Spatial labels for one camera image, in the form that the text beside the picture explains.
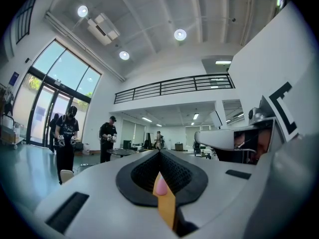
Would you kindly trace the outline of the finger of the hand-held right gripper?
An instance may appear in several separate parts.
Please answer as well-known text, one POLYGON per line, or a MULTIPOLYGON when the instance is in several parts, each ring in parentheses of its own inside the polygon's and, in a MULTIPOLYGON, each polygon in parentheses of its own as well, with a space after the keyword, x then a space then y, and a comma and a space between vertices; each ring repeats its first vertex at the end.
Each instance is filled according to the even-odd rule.
POLYGON ((194 139, 199 144, 210 146, 214 149, 234 150, 234 131, 231 129, 217 129, 197 131, 194 139))

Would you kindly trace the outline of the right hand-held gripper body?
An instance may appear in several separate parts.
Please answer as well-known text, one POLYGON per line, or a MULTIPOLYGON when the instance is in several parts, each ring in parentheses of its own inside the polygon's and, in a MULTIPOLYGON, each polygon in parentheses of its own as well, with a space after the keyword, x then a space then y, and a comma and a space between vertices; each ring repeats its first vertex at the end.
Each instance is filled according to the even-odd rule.
POLYGON ((317 237, 319 46, 292 3, 234 56, 230 75, 248 122, 232 132, 257 164, 214 236, 317 237))

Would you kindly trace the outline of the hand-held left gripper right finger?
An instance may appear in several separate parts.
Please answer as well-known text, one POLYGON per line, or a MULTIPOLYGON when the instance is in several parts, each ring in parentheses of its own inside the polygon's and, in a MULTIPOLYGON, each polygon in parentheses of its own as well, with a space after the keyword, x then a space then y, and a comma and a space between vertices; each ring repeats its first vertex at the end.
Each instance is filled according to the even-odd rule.
POLYGON ((242 239, 252 210, 234 206, 256 166, 203 159, 161 150, 189 170, 192 176, 175 193, 176 217, 186 239, 242 239))

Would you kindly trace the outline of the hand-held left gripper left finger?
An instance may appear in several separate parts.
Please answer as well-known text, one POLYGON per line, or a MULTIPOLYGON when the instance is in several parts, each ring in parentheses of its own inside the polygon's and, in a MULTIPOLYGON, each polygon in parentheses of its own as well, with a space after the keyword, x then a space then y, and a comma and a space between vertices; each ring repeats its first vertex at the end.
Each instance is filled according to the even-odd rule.
POLYGON ((118 190, 116 175, 150 151, 94 165, 43 199, 34 214, 46 222, 75 192, 88 195, 64 235, 70 239, 175 239, 156 208, 132 204, 118 190))

